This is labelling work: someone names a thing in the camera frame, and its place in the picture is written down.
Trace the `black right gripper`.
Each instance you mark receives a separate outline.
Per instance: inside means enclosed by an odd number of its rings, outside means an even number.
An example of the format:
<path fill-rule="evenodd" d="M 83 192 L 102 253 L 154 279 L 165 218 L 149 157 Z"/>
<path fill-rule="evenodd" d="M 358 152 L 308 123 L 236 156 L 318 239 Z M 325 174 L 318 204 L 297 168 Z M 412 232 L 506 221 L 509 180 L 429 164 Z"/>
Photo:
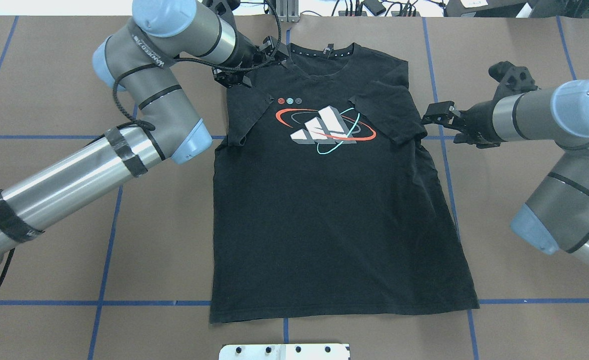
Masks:
<path fill-rule="evenodd" d="M 493 126 L 494 107 L 492 102 L 482 102 L 462 111 L 459 124 L 463 129 L 455 136 L 453 142 L 475 145 L 480 150 L 499 147 L 500 137 Z M 452 126 L 457 113 L 453 101 L 435 102 L 427 106 L 421 118 L 421 125 Z"/>

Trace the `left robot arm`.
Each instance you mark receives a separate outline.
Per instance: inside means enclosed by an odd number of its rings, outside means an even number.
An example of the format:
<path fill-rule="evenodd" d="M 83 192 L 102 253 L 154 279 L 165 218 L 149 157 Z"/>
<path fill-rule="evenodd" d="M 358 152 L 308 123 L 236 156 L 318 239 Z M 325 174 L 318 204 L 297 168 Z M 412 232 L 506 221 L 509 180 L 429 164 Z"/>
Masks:
<path fill-rule="evenodd" d="M 141 118 L 127 122 L 7 189 L 0 189 L 0 264 L 9 251 L 167 158 L 185 163 L 212 145 L 205 121 L 171 71 L 182 62 L 212 68 L 226 88 L 251 86 L 246 73 L 287 59 L 282 37 L 255 44 L 237 28 L 237 0 L 135 0 L 124 27 L 93 53 L 96 75 L 128 92 Z"/>

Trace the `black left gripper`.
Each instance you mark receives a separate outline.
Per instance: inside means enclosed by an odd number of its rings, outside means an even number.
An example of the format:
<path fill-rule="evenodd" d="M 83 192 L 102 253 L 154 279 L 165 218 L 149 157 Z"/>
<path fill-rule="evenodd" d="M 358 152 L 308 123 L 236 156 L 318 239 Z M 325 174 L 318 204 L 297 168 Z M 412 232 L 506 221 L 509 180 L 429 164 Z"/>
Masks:
<path fill-rule="evenodd" d="M 226 88 L 237 85 L 251 88 L 253 83 L 247 73 L 270 66 L 288 69 L 289 59 L 289 50 L 283 47 L 280 38 L 269 35 L 263 44 L 254 45 L 245 35 L 240 34 L 230 59 L 214 66 L 212 75 L 216 82 Z"/>

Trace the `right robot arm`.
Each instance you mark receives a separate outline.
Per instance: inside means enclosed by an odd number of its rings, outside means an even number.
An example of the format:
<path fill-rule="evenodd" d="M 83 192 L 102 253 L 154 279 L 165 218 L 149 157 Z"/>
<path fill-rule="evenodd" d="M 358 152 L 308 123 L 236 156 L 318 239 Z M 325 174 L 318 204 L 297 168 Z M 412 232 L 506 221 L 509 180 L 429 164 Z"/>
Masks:
<path fill-rule="evenodd" d="M 454 143 L 480 149 L 553 141 L 563 155 L 510 228 L 546 255 L 564 251 L 589 265 L 589 79 L 540 89 L 519 71 L 500 80 L 492 100 L 468 110 L 452 101 L 430 104 L 422 123 L 455 130 Z"/>

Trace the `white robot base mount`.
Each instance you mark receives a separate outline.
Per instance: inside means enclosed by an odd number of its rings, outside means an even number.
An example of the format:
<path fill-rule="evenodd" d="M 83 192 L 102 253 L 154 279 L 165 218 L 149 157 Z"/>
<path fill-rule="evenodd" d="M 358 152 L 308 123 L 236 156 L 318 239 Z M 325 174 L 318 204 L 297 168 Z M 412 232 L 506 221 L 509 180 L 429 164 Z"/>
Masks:
<path fill-rule="evenodd" d="M 275 344 L 227 344 L 219 360 L 351 360 L 349 344 L 304 342 Z"/>

